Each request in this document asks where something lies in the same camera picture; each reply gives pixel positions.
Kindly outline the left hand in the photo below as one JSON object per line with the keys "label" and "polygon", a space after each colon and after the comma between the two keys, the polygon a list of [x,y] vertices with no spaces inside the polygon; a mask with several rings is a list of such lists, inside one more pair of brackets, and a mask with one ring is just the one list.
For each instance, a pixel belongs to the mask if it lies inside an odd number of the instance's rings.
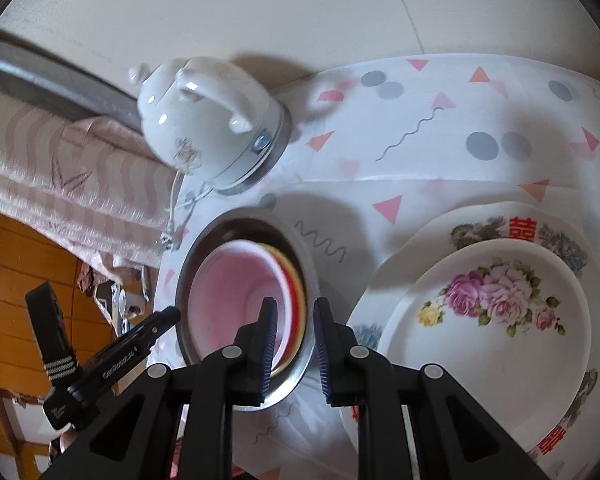
{"label": "left hand", "polygon": [[66,449],[73,444],[76,440],[78,433],[72,427],[70,427],[67,431],[63,432],[57,438],[57,449],[59,454],[64,454]]}

